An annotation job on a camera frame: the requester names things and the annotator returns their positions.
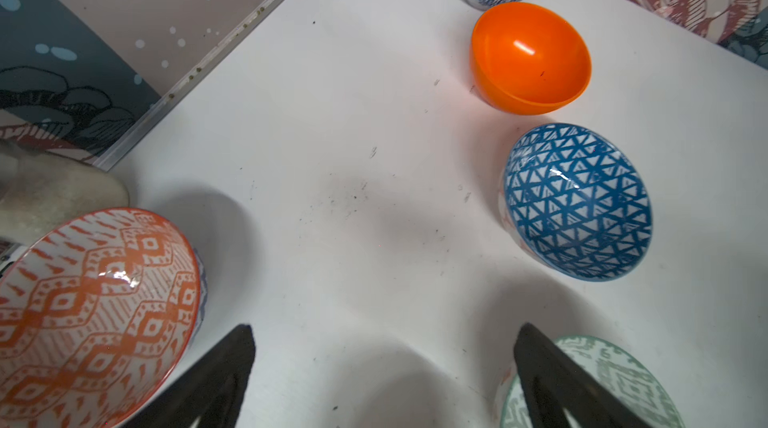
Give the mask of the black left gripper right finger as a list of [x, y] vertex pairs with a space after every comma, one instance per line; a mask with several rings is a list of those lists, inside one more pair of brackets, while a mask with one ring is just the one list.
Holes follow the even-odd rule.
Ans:
[[534, 427], [568, 427], [569, 418], [581, 427], [647, 425], [531, 323], [518, 333], [514, 360]]

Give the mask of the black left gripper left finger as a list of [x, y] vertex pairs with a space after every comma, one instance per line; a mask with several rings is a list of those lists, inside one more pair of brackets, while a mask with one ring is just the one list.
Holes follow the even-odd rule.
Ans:
[[143, 407], [126, 427], [233, 427], [256, 358], [252, 328], [239, 324]]

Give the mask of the red patterned bowl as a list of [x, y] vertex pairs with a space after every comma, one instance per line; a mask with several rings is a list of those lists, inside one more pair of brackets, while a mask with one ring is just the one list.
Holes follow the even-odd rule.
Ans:
[[76, 218], [1, 279], [1, 423], [114, 427], [198, 332], [204, 270], [182, 232], [138, 208]]

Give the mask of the blue triangle pattern bowl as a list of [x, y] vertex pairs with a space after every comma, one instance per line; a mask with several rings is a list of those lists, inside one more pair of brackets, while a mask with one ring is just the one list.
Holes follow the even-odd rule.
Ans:
[[650, 197], [631, 161], [574, 124], [540, 125], [516, 141], [500, 175], [498, 210], [522, 249], [582, 281], [627, 275], [652, 240]]

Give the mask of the grey stone pestle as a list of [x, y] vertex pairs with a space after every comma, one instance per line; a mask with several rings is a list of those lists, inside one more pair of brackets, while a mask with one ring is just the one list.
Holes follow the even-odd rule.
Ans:
[[80, 216], [127, 207], [129, 190], [77, 160], [1, 142], [1, 240], [31, 245]]

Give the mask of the orange plastic bowl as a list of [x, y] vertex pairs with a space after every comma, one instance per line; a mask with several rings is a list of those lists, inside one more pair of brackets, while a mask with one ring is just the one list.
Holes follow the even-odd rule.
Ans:
[[554, 112], [579, 98], [592, 77], [591, 56], [578, 31], [531, 3], [485, 11], [473, 27], [469, 53], [478, 95], [516, 115]]

